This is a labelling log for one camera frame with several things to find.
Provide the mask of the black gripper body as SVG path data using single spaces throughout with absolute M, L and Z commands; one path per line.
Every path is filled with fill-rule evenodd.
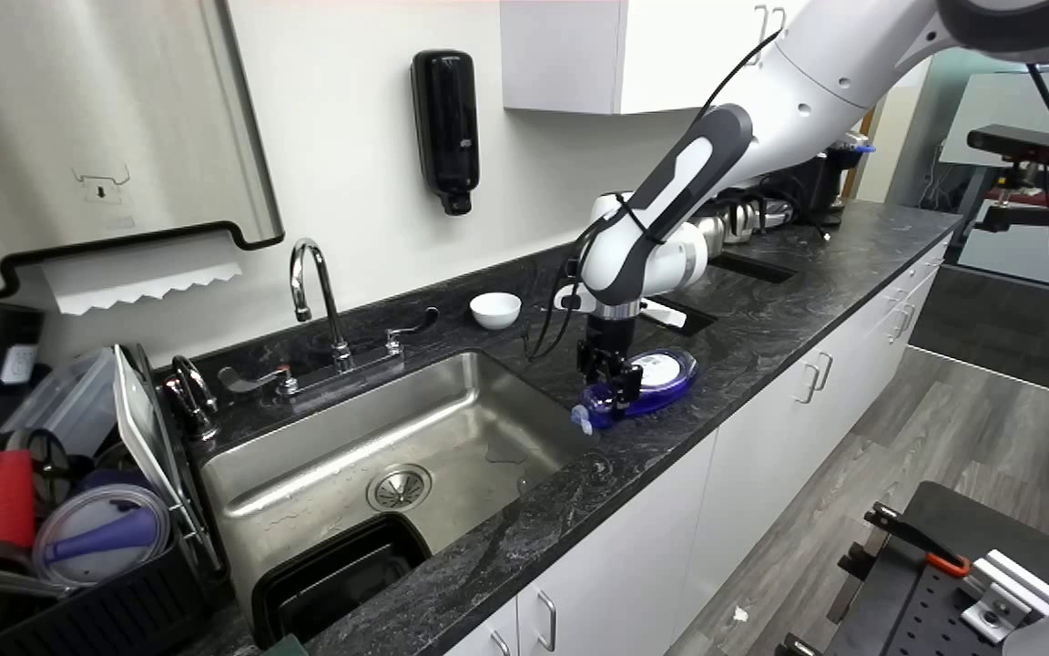
M 588 386 L 605 393 L 610 403 L 634 403 L 643 392 L 643 370 L 632 361 L 634 333 L 634 307 L 605 307 L 588 319 L 588 333 L 578 342 L 578 371 Z

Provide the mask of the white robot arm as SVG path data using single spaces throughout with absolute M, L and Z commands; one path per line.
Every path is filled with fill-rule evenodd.
M 643 398 L 632 361 L 638 304 L 688 280 L 671 237 L 702 201 L 751 189 L 833 146 L 922 58 L 971 49 L 1006 62 L 1049 62 L 1049 0 L 809 0 L 738 75 L 667 156 L 588 231 L 578 287 L 592 296 L 578 370 L 617 412 Z

